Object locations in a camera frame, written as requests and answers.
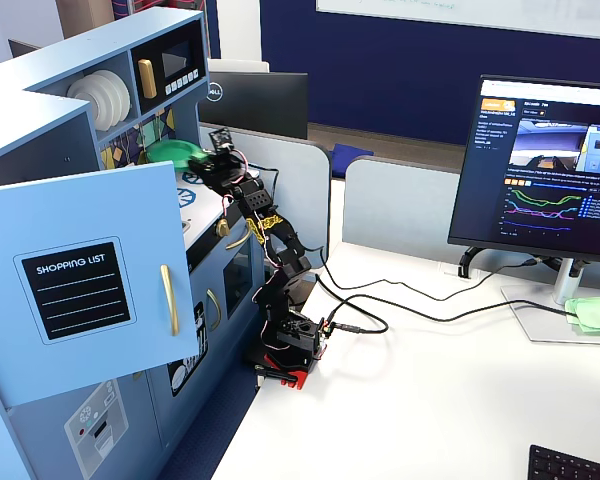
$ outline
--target keyboard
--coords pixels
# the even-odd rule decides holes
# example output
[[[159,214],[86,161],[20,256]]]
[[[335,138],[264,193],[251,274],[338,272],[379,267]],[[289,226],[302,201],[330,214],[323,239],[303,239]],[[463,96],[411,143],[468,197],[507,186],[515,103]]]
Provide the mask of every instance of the keyboard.
[[[528,480],[600,480],[600,464],[531,445]]]

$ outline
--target stack of white plates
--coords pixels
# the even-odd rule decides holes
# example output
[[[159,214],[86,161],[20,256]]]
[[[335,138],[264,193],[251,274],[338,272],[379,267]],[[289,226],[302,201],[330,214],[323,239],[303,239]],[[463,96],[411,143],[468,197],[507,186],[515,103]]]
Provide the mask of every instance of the stack of white plates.
[[[81,78],[69,87],[67,96],[91,103],[96,130],[107,131],[129,115],[131,100],[122,79],[109,70]]]

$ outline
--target line chart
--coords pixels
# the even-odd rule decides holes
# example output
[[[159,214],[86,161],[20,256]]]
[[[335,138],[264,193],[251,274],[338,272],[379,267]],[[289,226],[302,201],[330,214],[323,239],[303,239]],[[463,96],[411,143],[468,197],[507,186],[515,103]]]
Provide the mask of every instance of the line chart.
[[[564,210],[560,210],[559,212],[543,212],[541,210],[532,210],[530,208],[522,208],[519,207],[516,202],[514,202],[513,200],[506,200],[508,204],[511,205],[511,210],[505,210],[504,213],[519,213],[522,215],[531,215],[533,217],[542,217],[542,218],[559,218],[560,220],[573,220],[573,218],[570,217],[565,217],[563,214],[567,214],[569,212],[577,212],[578,208],[577,207],[573,207],[573,208],[567,208]]]
[[[508,221],[504,221],[502,223],[506,223],[507,225],[514,225],[516,227],[525,227],[525,228],[537,228],[540,230],[553,230],[556,232],[560,232],[560,231],[570,231],[571,229],[569,227],[541,227],[539,225],[525,225],[523,223],[514,223],[514,222],[508,222]]]
[[[558,200],[557,202],[552,202],[550,200],[537,200],[535,198],[531,198],[528,195],[525,195],[523,192],[521,192],[520,190],[511,190],[511,192],[518,197],[518,200],[523,201],[525,203],[528,203],[530,205],[535,205],[536,207],[546,207],[547,205],[562,205],[564,203],[567,203],[571,200],[582,200],[582,197],[578,197],[576,195],[568,195],[566,197],[562,197],[560,200]]]

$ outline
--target dell monitor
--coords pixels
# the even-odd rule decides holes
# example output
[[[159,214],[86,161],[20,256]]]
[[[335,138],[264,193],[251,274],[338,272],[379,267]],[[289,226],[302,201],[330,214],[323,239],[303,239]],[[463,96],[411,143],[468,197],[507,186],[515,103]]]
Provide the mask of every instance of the dell monitor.
[[[562,257],[553,286],[507,300],[557,308],[578,289],[573,259],[600,261],[600,85],[483,77],[449,243]],[[600,343],[564,316],[512,305],[531,340]]]
[[[22,55],[26,55],[27,53],[40,50],[40,47],[36,47],[35,45],[12,39],[9,39],[9,48],[11,49],[11,55],[13,56],[13,58],[21,57]]]
[[[306,73],[211,72],[210,79],[201,122],[306,140]]]

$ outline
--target robotic arm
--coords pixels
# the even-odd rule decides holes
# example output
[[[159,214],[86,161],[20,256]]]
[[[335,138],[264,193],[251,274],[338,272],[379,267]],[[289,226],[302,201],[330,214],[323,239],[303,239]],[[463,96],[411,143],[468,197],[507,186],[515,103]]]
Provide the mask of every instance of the robotic arm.
[[[322,355],[325,338],[323,320],[316,324],[290,308],[289,291],[311,269],[304,256],[306,248],[293,226],[277,213],[262,180],[249,174],[247,159],[235,150],[229,130],[217,130],[210,136],[215,154],[192,158],[189,168],[207,187],[237,203],[247,226],[275,267],[274,274],[253,298],[264,320],[259,345],[263,351],[258,356],[260,370],[273,368],[286,374],[272,376],[287,379],[290,386],[300,389],[313,361]],[[273,238],[280,240],[284,248],[276,250]]]

